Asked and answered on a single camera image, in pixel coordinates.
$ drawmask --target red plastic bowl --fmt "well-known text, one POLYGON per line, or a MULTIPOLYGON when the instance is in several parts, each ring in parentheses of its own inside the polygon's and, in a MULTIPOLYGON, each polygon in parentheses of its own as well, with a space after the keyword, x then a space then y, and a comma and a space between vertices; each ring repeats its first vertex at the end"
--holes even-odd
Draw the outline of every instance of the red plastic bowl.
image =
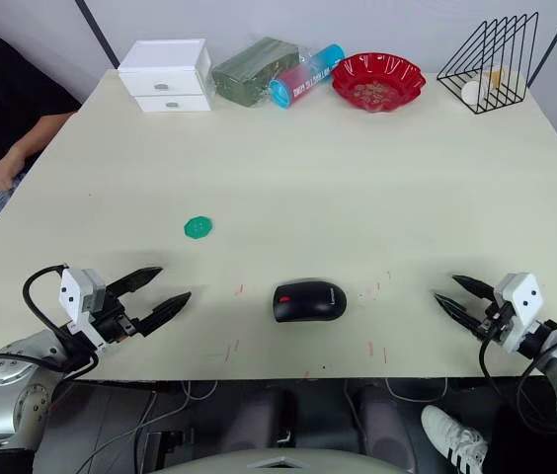
POLYGON ((331 71, 334 89, 354 106, 369 112, 390 112, 421 94, 426 79, 403 57, 363 52, 347 57, 331 71))

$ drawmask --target person's hand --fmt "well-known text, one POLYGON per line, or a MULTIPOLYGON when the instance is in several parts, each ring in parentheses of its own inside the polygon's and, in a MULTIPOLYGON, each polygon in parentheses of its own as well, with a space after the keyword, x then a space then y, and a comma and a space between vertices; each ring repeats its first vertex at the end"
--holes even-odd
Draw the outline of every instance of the person's hand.
POLYGON ((0 191, 13 188, 13 178, 24 169, 26 157, 17 148, 11 148, 0 160, 0 191))

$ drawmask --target green package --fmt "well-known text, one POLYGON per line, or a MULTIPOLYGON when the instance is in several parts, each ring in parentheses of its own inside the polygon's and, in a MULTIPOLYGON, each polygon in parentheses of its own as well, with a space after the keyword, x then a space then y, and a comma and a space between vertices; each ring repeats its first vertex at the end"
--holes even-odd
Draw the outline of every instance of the green package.
POLYGON ((212 69, 217 93, 242 106, 256 104, 270 81, 299 62, 298 47, 263 38, 212 69))

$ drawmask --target black computer mouse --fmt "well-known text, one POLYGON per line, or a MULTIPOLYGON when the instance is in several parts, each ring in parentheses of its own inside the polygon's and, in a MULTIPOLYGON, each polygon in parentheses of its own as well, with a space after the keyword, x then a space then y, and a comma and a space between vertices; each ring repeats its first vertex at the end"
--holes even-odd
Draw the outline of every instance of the black computer mouse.
POLYGON ((347 309, 347 297, 339 286, 327 281, 283 284, 275 291, 275 319, 288 321, 332 321, 347 309))

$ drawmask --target shoe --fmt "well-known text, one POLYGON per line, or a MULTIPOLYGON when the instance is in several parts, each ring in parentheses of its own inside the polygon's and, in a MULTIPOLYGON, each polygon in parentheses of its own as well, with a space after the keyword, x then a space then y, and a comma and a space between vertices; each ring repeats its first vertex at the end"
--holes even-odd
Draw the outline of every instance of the shoe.
POLYGON ((421 424, 433 446, 463 474, 482 474, 487 442, 476 430, 464 427, 443 410, 428 405, 421 424))

